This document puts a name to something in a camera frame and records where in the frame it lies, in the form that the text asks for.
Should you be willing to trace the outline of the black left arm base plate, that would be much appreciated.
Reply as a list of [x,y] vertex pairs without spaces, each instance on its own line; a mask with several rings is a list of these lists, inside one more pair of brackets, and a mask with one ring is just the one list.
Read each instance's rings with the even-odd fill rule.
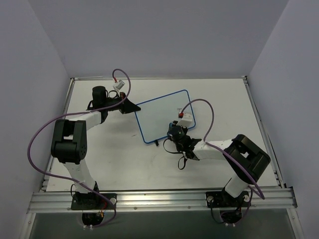
[[89,192],[75,192],[72,196],[71,210],[87,211],[87,210],[105,210],[113,209],[114,207],[100,196]]

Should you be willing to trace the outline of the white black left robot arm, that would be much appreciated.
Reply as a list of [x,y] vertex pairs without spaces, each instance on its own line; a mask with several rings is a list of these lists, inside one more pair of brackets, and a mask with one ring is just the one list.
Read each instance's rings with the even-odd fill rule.
[[101,197],[98,193],[97,182],[91,176],[85,161],[87,154],[87,131],[104,123],[109,111],[119,110],[122,114],[138,112],[141,108],[130,100],[123,92],[109,97],[104,86],[92,89],[87,114],[73,119],[59,119],[55,122],[51,155],[68,170],[75,180],[76,199],[82,199],[84,205],[94,209],[100,205]]

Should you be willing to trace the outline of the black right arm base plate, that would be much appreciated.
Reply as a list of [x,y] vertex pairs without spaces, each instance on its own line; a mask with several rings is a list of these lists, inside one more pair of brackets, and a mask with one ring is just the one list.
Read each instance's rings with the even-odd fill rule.
[[242,191],[238,197],[232,197],[225,190],[205,192],[207,207],[210,208],[241,208],[250,205],[250,196]]

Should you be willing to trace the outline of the blue framed small whiteboard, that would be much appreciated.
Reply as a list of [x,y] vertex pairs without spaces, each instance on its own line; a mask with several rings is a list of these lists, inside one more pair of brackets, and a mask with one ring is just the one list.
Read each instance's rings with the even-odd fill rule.
[[180,110],[189,102],[189,92],[180,90],[138,103],[141,110],[135,116],[143,142],[152,144],[165,138],[169,124],[178,120]]

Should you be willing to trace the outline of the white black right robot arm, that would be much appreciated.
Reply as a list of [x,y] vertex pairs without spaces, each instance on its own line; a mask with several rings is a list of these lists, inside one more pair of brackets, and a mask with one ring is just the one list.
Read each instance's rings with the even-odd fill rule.
[[176,146],[176,154],[182,154],[187,160],[223,160],[225,159],[234,171],[234,176],[226,183],[221,199],[226,205],[234,205],[240,194],[248,187],[261,199],[265,196],[258,186],[258,180],[270,164],[269,155],[243,134],[233,139],[222,141],[206,141],[191,138],[188,128],[170,123],[167,138]]

